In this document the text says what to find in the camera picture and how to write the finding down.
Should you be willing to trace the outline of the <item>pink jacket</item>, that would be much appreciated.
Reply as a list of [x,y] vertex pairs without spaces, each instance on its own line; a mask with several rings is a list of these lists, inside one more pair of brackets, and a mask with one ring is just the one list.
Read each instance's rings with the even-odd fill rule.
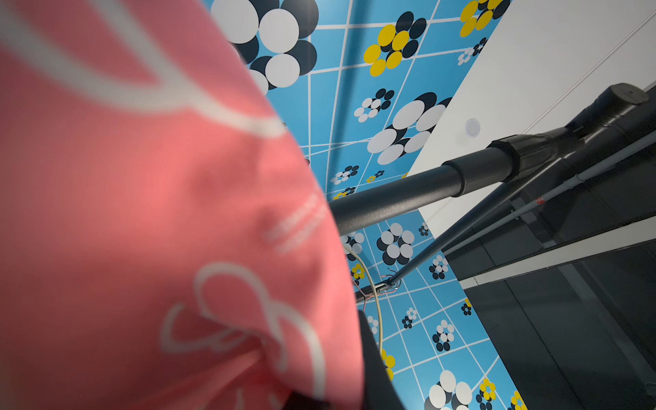
[[1,4],[1,406],[364,398],[328,205],[265,97],[311,1]]

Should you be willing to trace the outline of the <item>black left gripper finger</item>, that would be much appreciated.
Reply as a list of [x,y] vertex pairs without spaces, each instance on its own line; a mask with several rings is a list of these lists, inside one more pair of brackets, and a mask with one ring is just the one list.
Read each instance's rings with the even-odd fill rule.
[[377,344],[365,314],[358,310],[360,337],[364,360],[364,410],[403,410],[404,406],[396,394],[386,372]]

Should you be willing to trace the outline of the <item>white hanger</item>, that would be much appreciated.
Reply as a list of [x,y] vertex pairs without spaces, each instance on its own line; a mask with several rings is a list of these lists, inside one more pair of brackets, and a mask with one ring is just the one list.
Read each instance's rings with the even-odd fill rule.
[[358,263],[361,265],[362,271],[365,273],[367,277],[367,281],[369,282],[370,285],[370,290],[368,292],[365,292],[365,290],[362,290],[362,288],[358,288],[360,294],[363,296],[364,301],[366,302],[367,300],[374,299],[374,303],[377,309],[377,314],[378,314],[378,319],[379,319],[379,342],[378,342],[378,348],[379,348],[379,353],[384,353],[384,347],[383,347],[383,339],[384,339],[384,327],[382,323],[382,309],[381,309],[381,303],[380,303],[380,298],[379,298],[379,293],[377,291],[377,286],[373,283],[373,278],[372,275],[370,274],[366,263],[361,259],[360,256],[355,254],[355,252],[350,249],[346,244],[343,245],[344,251],[348,255],[352,255]]

